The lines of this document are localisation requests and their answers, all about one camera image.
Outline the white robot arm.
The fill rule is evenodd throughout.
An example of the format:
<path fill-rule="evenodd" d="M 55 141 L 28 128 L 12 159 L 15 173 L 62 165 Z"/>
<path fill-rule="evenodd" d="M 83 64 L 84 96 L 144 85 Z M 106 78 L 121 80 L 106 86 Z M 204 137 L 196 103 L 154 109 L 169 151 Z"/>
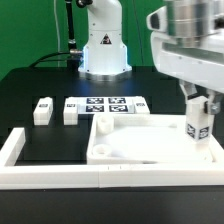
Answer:
<path fill-rule="evenodd" d="M 224 96 L 224 0 L 162 0 L 161 7 L 136 22 L 150 32 L 151 59 L 157 71 L 180 80 L 185 96 L 198 86 L 208 91 L 204 110 L 216 114 Z M 129 71 L 122 42 L 119 0 L 76 0 L 87 10 L 88 41 L 79 71 L 113 77 Z"/>

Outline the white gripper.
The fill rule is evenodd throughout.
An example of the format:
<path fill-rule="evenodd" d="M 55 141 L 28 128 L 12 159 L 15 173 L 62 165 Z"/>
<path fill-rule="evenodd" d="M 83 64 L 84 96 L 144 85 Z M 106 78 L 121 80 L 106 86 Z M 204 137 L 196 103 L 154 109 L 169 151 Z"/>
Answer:
<path fill-rule="evenodd" d="M 186 100 L 197 96 L 194 84 L 202 86 L 208 89 L 208 113 L 220 112 L 224 93 L 224 29 L 203 38 L 197 48 L 179 47 L 174 38 L 153 32 L 151 50 L 159 72 L 184 80 L 179 85 Z"/>

